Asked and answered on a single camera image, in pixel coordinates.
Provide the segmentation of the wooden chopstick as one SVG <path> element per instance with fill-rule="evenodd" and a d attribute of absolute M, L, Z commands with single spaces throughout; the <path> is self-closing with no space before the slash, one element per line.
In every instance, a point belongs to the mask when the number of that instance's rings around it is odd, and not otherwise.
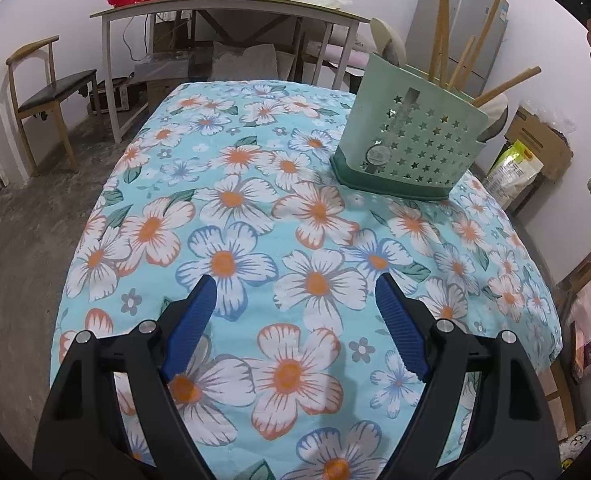
<path fill-rule="evenodd" d="M 449 0 L 439 0 L 437 19 L 433 36 L 428 80 L 437 82 L 440 88 L 446 87 L 446 74 L 449 55 Z"/>
<path fill-rule="evenodd" d="M 460 72 L 465 67 L 466 62 L 468 60 L 468 56 L 469 56 L 470 51 L 471 51 L 472 47 L 474 46 L 474 44 L 475 44 L 475 36 L 472 35 L 469 37 L 466 47 L 465 47 L 465 49 L 463 49 L 463 53 L 460 55 L 460 58 L 458 60 L 458 63 L 457 63 L 456 68 L 454 70 L 454 73 L 452 73 L 452 77 L 448 81 L 448 85 L 446 87 L 447 90 L 452 90 L 456 87 L 458 78 L 460 76 Z"/>
<path fill-rule="evenodd" d="M 503 82 L 502 84 L 499 84 L 497 87 L 489 90 L 488 92 L 481 94 L 481 96 L 478 96 L 478 98 L 473 99 L 471 101 L 471 105 L 474 107 L 480 107 L 487 102 L 492 101 L 507 90 L 516 87 L 518 84 L 522 84 L 524 81 L 527 81 L 532 77 L 539 75 L 540 73 L 542 73 L 542 69 L 539 66 L 528 68 L 522 73 L 519 73 L 517 76 Z"/>
<path fill-rule="evenodd" d="M 491 30 L 495 15 L 500 4 L 501 0 L 493 0 L 492 6 L 489 8 L 489 13 L 486 15 L 486 19 L 481 30 L 480 37 L 474 44 L 474 47 L 471 53 L 469 54 L 468 58 L 466 58 L 466 64 L 465 68 L 463 69 L 463 73 L 459 76 L 459 79 L 457 80 L 456 88 L 458 90 L 463 90 L 463 87 L 465 87 L 467 79 L 469 78 L 471 72 L 474 69 L 475 62 L 478 61 L 478 57 L 486 42 L 487 35 L 489 35 L 489 31 Z"/>

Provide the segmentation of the floral blue tablecloth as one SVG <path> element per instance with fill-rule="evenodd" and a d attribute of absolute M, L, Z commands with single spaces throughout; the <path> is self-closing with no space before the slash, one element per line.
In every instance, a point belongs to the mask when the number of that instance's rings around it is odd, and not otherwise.
<path fill-rule="evenodd" d="M 210 275 L 218 301 L 170 391 L 222 479 L 373 479 L 422 393 L 376 307 L 389 273 L 461 330 L 562 347 L 549 289 L 471 174 L 444 202 L 359 192 L 329 160 L 352 94 L 293 82 L 176 87 L 90 211 L 53 339 L 119 335 Z"/>

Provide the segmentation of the cream ladle round bowl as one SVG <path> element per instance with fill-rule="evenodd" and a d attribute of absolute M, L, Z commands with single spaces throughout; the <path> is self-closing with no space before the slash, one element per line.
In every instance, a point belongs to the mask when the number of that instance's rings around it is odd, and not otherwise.
<path fill-rule="evenodd" d="M 479 142 L 486 143 L 498 136 L 504 129 L 508 120 L 508 103 L 505 93 L 501 93 L 480 107 L 481 112 L 487 116 L 487 123 L 484 130 L 478 135 Z"/>

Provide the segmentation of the brown cardboard box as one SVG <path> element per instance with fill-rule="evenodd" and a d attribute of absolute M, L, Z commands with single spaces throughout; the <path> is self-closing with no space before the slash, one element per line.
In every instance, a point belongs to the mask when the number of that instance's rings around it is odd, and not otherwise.
<path fill-rule="evenodd" d="M 526 146 L 543 164 L 542 175 L 551 182 L 559 181 L 571 166 L 573 151 L 565 137 L 522 106 L 517 108 L 505 139 Z"/>

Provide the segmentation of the yellow green rice bag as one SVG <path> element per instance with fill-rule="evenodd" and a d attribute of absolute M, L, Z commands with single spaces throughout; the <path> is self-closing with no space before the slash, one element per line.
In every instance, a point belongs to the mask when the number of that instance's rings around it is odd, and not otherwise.
<path fill-rule="evenodd" d="M 483 180 L 483 186 L 496 203 L 506 210 L 530 185 L 544 164 L 521 141 L 517 140 L 499 155 Z"/>

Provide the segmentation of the green perforated utensil basket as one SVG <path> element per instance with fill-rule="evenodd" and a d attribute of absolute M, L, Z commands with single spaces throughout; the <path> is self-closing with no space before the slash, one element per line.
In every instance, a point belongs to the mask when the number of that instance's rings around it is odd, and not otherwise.
<path fill-rule="evenodd" d="M 486 127 L 466 94 L 372 54 L 330 165 L 354 190 L 447 200 L 482 151 Z"/>

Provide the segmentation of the cream rice paddle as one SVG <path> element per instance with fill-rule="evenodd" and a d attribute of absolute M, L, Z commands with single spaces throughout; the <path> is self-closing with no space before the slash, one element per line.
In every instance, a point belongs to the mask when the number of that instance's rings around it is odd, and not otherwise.
<path fill-rule="evenodd" d="M 394 66 L 404 67 L 407 59 L 406 49 L 399 34 L 379 18 L 372 18 L 369 25 L 373 42 L 381 58 Z"/>

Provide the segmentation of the pink rolled cloth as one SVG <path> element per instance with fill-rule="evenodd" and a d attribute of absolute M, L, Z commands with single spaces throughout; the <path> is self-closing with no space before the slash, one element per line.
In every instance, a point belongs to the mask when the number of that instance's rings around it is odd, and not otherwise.
<path fill-rule="evenodd" d="M 314 56 L 314 58 L 318 58 L 322 45 L 323 43 L 321 41 L 315 41 L 313 39 L 310 39 L 306 44 L 304 53 L 307 55 Z M 342 55 L 342 50 L 343 45 L 336 44 L 335 42 L 333 42 L 333 37 L 331 37 L 328 41 L 328 44 L 324 52 L 324 60 L 330 62 L 333 65 L 338 65 Z M 368 63 L 369 54 L 375 51 L 376 46 L 373 43 L 373 41 L 367 39 L 366 37 L 358 35 L 349 55 L 349 61 L 347 61 L 347 66 L 351 68 L 359 68 L 360 70 L 364 70 Z"/>

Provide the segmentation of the wooden chair dark seat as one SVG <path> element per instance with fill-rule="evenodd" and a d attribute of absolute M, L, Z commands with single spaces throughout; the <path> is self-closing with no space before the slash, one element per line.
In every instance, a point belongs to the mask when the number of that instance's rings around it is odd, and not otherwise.
<path fill-rule="evenodd" d="M 79 93 L 80 96 L 88 96 L 90 92 L 93 92 L 95 112 L 98 114 L 98 120 L 102 120 L 102 106 L 99 101 L 97 70 L 83 70 L 79 73 L 58 78 L 56 76 L 54 55 L 54 44 L 56 44 L 58 40 L 59 36 L 55 35 L 30 42 L 30 44 L 25 44 L 15 50 L 15 52 L 11 53 L 6 60 L 12 111 L 14 112 L 18 133 L 20 134 L 24 151 L 30 162 L 32 177 L 36 177 L 40 173 L 40 170 L 38 170 L 38 163 L 35 160 L 29 138 L 26 135 L 26 129 L 24 128 L 24 121 L 26 118 L 32 116 L 40 116 L 41 118 L 47 118 L 49 115 L 54 116 L 61 144 L 66 151 L 70 166 L 74 171 L 78 171 L 79 166 L 69 140 L 69 129 L 64 121 L 61 103 L 66 99 L 69 99 L 70 96 L 73 96 L 74 93 Z M 15 82 L 15 69 L 27 58 L 30 58 L 36 52 L 41 50 L 46 50 L 47 52 L 46 86 L 20 104 Z"/>

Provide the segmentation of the long grey work table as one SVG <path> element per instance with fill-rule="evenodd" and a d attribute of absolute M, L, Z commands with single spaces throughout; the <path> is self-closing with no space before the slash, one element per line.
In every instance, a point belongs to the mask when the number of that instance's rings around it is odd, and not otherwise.
<path fill-rule="evenodd" d="M 247 26 L 246 36 L 236 39 L 227 32 L 223 25 L 216 21 L 216 14 L 225 11 L 245 14 L 268 13 L 273 18 L 257 29 Z M 140 107 L 130 118 L 126 119 L 126 122 L 119 122 L 113 90 L 111 25 L 115 21 L 130 20 L 141 16 L 148 18 L 146 45 L 149 49 L 152 49 L 154 47 L 156 18 L 158 18 L 158 15 L 166 13 L 172 13 L 174 18 L 181 18 L 184 13 L 189 15 L 188 37 L 192 47 L 200 44 L 196 39 L 196 18 L 202 18 L 210 26 L 210 29 L 218 36 L 218 41 L 237 48 L 252 47 L 258 44 L 274 28 L 288 21 L 293 21 L 294 38 L 292 38 L 291 44 L 286 47 L 286 51 L 295 56 L 294 65 L 292 65 L 289 73 L 291 80 L 302 79 L 303 64 L 305 62 L 303 52 L 306 50 L 305 25 L 309 22 L 320 22 L 324 25 L 324 35 L 317 58 L 313 62 L 315 65 L 312 78 L 314 84 L 317 83 L 321 66 L 325 62 L 324 55 L 333 29 L 343 27 L 345 29 L 345 38 L 342 44 L 340 60 L 335 69 L 335 79 L 331 85 L 333 90 L 340 89 L 343 83 L 346 67 L 349 66 L 350 56 L 355 47 L 358 27 L 369 23 L 368 18 L 358 14 L 292 0 L 151 0 L 132 4 L 132 6 L 121 6 L 120 8 L 94 13 L 92 17 L 99 18 L 102 21 L 102 69 L 105 73 L 110 131 L 113 141 L 117 144 L 122 142 L 125 133 L 131 129 L 135 119 L 143 112 L 146 112 L 147 107 Z"/>

